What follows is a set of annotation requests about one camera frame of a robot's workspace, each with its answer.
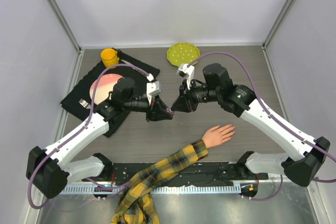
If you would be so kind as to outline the purple nail polish bottle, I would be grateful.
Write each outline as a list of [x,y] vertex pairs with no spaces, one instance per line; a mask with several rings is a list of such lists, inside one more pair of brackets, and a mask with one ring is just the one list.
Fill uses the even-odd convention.
[[166,108],[166,111],[169,115],[171,115],[171,116],[174,115],[174,111],[172,111],[170,108]]

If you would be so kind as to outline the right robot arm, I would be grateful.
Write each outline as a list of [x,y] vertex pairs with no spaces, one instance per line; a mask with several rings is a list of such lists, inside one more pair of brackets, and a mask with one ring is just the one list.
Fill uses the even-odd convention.
[[205,82],[194,79],[194,67],[186,63],[179,66],[177,74],[184,80],[173,111],[190,113],[200,103],[217,102],[224,111],[254,125],[283,149],[280,154],[246,152],[237,166],[239,177],[250,179],[255,174],[271,173],[285,175],[302,187],[311,183],[330,147],[325,137],[314,138],[291,125],[258,99],[252,89],[233,84],[227,69],[218,63],[204,67]]

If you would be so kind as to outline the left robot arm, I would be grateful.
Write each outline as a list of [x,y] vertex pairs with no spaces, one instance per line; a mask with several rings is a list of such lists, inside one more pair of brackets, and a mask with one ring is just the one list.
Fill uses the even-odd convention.
[[172,112],[160,99],[161,85],[153,79],[146,94],[137,96],[131,78],[120,78],[91,114],[73,131],[44,149],[36,146],[28,154],[26,177],[48,199],[59,195],[70,183],[88,177],[105,182],[112,174],[111,162],[102,154],[73,162],[72,159],[98,136],[109,131],[110,122],[123,111],[143,112],[147,121],[170,120]]

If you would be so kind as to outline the mannequin hand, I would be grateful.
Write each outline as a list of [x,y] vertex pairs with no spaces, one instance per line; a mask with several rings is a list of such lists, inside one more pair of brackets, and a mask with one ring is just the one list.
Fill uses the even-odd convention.
[[202,140],[206,148],[220,146],[229,141],[235,134],[235,127],[231,124],[225,126],[215,126],[205,132]]

